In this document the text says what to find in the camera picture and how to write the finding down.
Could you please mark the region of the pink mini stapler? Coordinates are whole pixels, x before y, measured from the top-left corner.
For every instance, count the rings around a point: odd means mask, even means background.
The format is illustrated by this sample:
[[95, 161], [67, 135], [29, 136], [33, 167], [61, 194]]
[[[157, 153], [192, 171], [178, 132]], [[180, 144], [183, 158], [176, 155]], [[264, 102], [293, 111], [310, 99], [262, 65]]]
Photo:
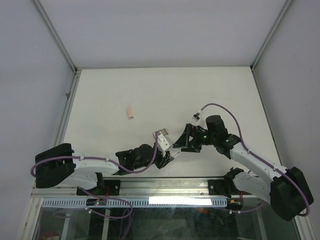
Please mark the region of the pink mini stapler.
[[130, 106], [126, 107], [126, 112], [129, 119], [134, 119], [134, 113]]

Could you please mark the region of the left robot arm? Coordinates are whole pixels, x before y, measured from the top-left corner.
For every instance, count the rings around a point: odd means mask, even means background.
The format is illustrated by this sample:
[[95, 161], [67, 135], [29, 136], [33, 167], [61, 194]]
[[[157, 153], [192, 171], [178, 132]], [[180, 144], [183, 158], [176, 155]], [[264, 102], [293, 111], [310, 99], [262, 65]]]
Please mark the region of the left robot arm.
[[140, 174], [152, 166], [162, 169], [179, 154], [179, 148], [164, 149], [159, 143], [142, 144], [106, 157], [76, 155], [70, 143], [62, 143], [35, 156], [30, 173], [38, 189], [70, 185], [100, 194], [104, 176]]

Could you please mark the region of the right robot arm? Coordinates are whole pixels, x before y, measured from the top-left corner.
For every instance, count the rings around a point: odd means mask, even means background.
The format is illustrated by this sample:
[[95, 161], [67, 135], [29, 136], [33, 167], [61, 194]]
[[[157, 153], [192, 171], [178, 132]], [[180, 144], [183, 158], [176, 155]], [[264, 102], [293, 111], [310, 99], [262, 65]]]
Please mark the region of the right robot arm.
[[213, 186], [216, 193], [229, 198], [237, 191], [247, 192], [268, 203], [285, 221], [308, 214], [314, 198], [301, 170], [273, 163], [249, 150], [239, 136], [228, 133], [220, 115], [207, 117], [205, 124], [206, 128], [186, 124], [173, 148], [199, 153], [203, 146], [214, 146], [218, 153], [249, 170], [231, 168]]

